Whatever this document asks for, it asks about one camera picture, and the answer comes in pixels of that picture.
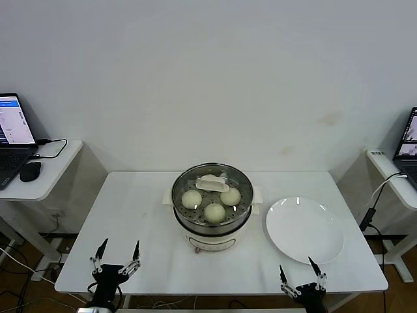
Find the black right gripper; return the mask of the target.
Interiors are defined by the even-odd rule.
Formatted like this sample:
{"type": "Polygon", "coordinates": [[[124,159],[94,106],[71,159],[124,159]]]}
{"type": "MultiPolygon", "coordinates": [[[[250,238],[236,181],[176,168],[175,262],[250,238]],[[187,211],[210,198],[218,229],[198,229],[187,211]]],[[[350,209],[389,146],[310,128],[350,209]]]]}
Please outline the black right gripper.
{"type": "Polygon", "coordinates": [[[326,295],[326,273],[310,258],[308,260],[316,274],[316,283],[304,284],[293,289],[287,281],[284,270],[280,265],[281,291],[286,295],[293,295],[293,301],[304,308],[325,308],[323,298],[326,295]]]}

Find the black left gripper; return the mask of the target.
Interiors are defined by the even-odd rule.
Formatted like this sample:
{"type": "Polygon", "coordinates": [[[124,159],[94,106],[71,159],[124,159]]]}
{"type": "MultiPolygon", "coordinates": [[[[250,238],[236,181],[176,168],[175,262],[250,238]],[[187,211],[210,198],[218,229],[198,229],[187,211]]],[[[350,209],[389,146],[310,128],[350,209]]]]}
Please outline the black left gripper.
{"type": "Polygon", "coordinates": [[[101,265],[108,238],[97,248],[95,254],[90,257],[93,265],[92,276],[96,282],[96,289],[93,295],[94,304],[111,304],[115,300],[117,288],[128,280],[140,267],[140,241],[137,241],[132,260],[125,266],[122,265],[101,265]]]}

